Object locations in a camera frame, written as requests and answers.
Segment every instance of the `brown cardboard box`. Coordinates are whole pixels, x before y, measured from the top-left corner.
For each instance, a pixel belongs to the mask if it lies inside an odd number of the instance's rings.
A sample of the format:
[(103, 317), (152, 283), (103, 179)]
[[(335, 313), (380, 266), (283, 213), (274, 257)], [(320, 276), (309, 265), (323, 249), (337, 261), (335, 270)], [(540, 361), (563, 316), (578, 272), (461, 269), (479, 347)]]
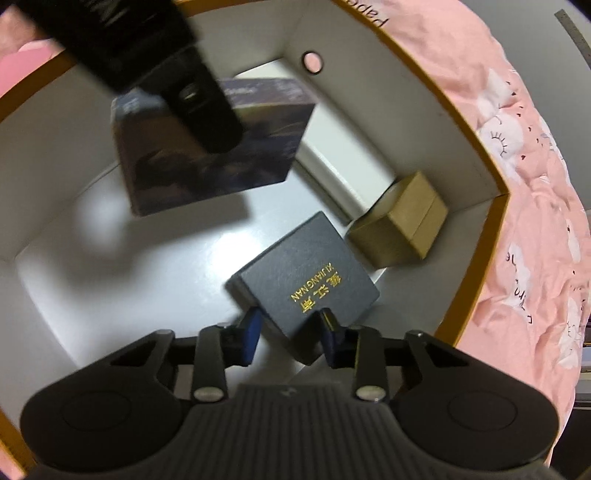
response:
[(393, 184), (347, 237), (374, 267), (390, 267), (423, 260), (446, 216), (446, 205), (418, 171)]

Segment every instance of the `pink bedsheet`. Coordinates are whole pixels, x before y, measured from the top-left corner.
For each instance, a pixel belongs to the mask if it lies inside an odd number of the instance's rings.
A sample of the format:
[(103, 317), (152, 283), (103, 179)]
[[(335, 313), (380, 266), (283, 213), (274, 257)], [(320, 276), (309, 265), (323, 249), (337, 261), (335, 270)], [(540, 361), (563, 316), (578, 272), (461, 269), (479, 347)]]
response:
[(508, 212), (459, 348), (542, 391), (564, 426), (590, 311), (591, 244), (548, 126), (501, 45), (458, 0), (340, 1), (380, 19), (456, 105), (504, 175)]

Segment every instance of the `metal screw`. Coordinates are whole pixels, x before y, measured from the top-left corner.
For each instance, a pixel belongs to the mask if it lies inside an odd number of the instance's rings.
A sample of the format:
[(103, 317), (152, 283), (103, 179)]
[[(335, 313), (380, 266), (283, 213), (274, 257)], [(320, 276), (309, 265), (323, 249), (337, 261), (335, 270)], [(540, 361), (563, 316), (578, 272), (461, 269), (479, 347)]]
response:
[(378, 402), (385, 398), (386, 391), (382, 387), (376, 385), (365, 385), (359, 387), (355, 392), (355, 395), (357, 395), (357, 398), (360, 400)]
[(188, 102), (192, 100), (199, 93), (199, 88), (194, 83), (189, 83), (185, 88), (178, 94), (181, 100)]
[(193, 392), (193, 396), (204, 403), (215, 403), (223, 398), (223, 391), (218, 387), (201, 387)]

